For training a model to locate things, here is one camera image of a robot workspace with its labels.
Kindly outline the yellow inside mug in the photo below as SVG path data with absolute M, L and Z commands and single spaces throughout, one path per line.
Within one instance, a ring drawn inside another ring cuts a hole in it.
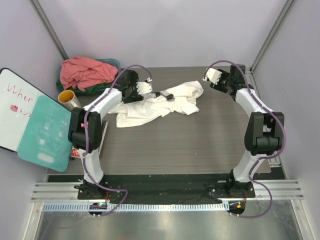
M 70 112 L 74 108 L 82 108 L 82 105 L 72 90 L 64 90 L 58 95 L 58 102 Z

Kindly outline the teal mat sheet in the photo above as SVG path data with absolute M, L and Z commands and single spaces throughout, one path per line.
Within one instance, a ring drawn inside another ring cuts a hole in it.
M 19 158 L 58 172 L 69 163 L 71 112 L 46 95 L 37 98 L 21 137 Z

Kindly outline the corner aluminium post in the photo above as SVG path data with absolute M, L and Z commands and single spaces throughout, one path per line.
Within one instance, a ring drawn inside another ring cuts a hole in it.
M 51 41 L 53 42 L 55 48 L 58 51 L 58 53 L 60 54 L 60 56 L 62 57 L 63 60 L 67 60 L 69 58 L 68 54 L 67 54 L 66 50 L 64 49 L 58 35 L 56 34 L 49 18 L 47 17 L 47 15 L 43 9 L 43 7 L 41 6 L 40 1 L 39 0 L 30 0 L 29 2 L 32 5 L 36 14 L 38 15 L 41 23 L 43 24 L 46 32 L 48 33 Z
M 251 67 L 250 72 L 254 74 L 258 69 L 260 62 L 262 61 L 265 53 L 267 52 L 268 48 L 271 46 L 274 38 L 280 31 L 283 23 L 285 22 L 287 16 L 289 15 L 290 11 L 292 10 L 293 6 L 295 5 L 296 0 L 286 0 L 284 5 L 282 6 L 279 14 L 277 15 L 268 35 L 266 36 L 261 48 L 258 51 L 257 56 L 255 57 Z

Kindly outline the white t shirt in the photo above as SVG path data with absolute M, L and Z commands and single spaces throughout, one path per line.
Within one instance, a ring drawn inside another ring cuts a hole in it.
M 129 128 L 147 124 L 173 112 L 187 116 L 199 112 L 197 98 L 204 93 L 199 81 L 185 82 L 168 88 L 164 92 L 172 94 L 173 98 L 167 100 L 160 95 L 138 102 L 126 104 L 121 102 L 108 113 L 116 114 L 118 128 Z

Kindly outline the green t shirt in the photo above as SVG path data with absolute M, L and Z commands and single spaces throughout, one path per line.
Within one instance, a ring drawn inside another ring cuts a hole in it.
M 84 96 L 101 94 L 106 88 L 110 87 L 112 83 L 112 81 L 106 82 L 102 80 L 81 80 L 78 82 L 67 82 L 67 84 L 63 85 L 58 79 L 55 85 L 60 92 L 64 90 L 71 90 L 76 95 Z

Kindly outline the teal laundry basket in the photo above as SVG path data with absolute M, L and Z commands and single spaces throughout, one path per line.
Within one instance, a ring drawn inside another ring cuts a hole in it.
M 112 83 L 121 70 L 120 62 L 113 58 L 97 59 L 99 65 L 94 73 L 94 80 L 100 83 Z

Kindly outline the red book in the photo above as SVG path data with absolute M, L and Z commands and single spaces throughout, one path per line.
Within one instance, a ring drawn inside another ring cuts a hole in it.
M 80 159 L 80 154 L 78 152 L 78 150 L 74 147 L 72 147 L 71 152 L 70 152 L 70 159 L 74 160 L 74 159 Z

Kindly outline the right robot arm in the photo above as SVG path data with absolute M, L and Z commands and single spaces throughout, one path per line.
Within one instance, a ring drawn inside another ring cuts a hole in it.
M 204 77 L 211 88 L 229 95 L 249 117 L 240 162 L 230 171 L 226 182 L 211 185 L 213 191 L 229 198 L 253 198 L 253 175 L 263 161 L 284 146 L 284 114 L 274 112 L 259 99 L 245 78 L 245 70 L 244 65 L 233 64 L 229 71 L 210 67 Z

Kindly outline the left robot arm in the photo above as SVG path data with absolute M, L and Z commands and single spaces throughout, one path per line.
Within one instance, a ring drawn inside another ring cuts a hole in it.
M 71 111 L 68 140 L 78 151 L 83 168 L 83 182 L 76 185 L 80 199 L 105 197 L 109 189 L 100 163 L 99 148 L 103 140 L 103 119 L 118 104 L 140 102 L 139 75 L 134 70 L 123 69 L 115 83 L 107 85 L 101 95 L 85 107 Z

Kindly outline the right corner aluminium post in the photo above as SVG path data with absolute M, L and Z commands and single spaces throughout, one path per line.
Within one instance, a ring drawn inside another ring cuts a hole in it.
M 268 35 L 266 36 L 261 48 L 258 51 L 257 56 L 255 57 L 251 67 L 250 72 L 254 74 L 258 69 L 260 62 L 262 61 L 265 53 L 267 52 L 268 48 L 271 46 L 274 38 L 280 31 L 283 23 L 285 22 L 287 16 L 289 15 L 290 11 L 292 10 L 293 6 L 295 5 L 296 0 L 286 0 L 284 5 L 282 6 L 279 14 L 277 15 Z

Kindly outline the whiteboard with red writing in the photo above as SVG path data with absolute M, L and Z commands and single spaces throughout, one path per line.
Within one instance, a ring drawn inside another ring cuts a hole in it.
M 32 114 L 43 93 L 8 68 L 0 70 L 0 146 L 17 151 Z

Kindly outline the left corner aluminium post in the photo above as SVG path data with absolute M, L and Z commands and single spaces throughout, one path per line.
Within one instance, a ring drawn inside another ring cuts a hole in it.
M 67 54 L 66 50 L 64 49 L 58 35 L 56 34 L 49 18 L 47 17 L 47 15 L 43 9 L 43 7 L 41 6 L 40 1 L 39 0 L 30 0 L 29 2 L 32 5 L 36 14 L 38 15 L 41 23 L 43 24 L 46 32 L 48 33 L 51 41 L 53 42 L 55 48 L 58 51 L 58 53 L 60 54 L 60 56 L 62 57 L 63 60 L 67 60 L 69 58 L 68 54 Z

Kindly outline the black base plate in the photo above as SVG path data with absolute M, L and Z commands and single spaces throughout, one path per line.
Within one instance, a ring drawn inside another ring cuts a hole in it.
M 83 181 L 75 186 L 78 199 L 107 198 L 119 203 L 128 190 L 127 204 L 216 203 L 219 199 L 242 199 L 256 196 L 253 183 L 238 182 L 229 174 L 153 174 L 106 175 L 99 188 Z

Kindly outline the pink t shirt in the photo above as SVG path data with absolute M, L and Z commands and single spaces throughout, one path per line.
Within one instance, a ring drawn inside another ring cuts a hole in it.
M 66 85 L 67 82 L 94 80 L 94 73 L 98 65 L 97 60 L 84 56 L 75 56 L 64 60 L 61 63 L 59 80 L 63 85 Z

